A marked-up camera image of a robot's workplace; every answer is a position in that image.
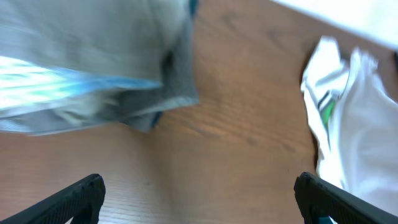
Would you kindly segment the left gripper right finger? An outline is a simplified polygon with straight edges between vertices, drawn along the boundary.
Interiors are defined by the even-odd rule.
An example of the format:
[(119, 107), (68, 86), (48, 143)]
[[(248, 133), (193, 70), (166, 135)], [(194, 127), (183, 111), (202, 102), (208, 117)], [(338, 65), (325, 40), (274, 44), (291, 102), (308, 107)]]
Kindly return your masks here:
[(303, 172), (294, 184), (295, 199), (305, 224), (397, 224), (397, 217)]

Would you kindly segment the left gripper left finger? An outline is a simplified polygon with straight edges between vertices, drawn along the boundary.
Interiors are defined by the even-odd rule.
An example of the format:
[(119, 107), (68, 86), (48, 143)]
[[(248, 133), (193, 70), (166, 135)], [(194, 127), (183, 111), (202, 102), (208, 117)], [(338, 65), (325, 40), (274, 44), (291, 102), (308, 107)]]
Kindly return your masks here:
[(102, 176), (91, 174), (1, 224), (97, 224), (105, 194)]

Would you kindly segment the white t-shirt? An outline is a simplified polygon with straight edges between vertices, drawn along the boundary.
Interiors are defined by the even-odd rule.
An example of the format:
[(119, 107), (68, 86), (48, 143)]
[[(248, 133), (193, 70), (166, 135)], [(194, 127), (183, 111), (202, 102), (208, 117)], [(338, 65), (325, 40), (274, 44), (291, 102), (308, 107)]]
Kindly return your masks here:
[(323, 36), (300, 89), (318, 143), (317, 175), (397, 214), (397, 103), (378, 74), (378, 61), (359, 48), (349, 59)]

